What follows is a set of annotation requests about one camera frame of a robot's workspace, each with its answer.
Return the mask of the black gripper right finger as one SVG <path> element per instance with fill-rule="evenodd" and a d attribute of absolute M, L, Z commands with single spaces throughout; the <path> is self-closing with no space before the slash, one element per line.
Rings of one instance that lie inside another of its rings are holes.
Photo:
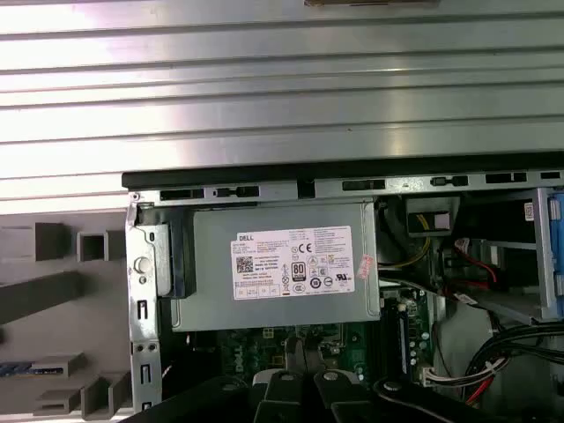
<path fill-rule="evenodd" d="M 330 422 L 487 422 L 469 405 L 416 384 L 383 378 L 367 388 L 344 371 L 327 368 L 316 338 L 303 345 L 304 367 L 313 395 Z"/>

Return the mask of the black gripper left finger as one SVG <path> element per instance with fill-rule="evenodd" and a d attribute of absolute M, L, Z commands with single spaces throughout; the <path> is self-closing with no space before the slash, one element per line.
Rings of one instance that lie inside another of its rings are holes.
<path fill-rule="evenodd" d="M 256 374 L 251 386 L 222 375 L 134 414 L 133 422 L 301 422 L 305 347 L 285 342 L 286 366 Z"/>

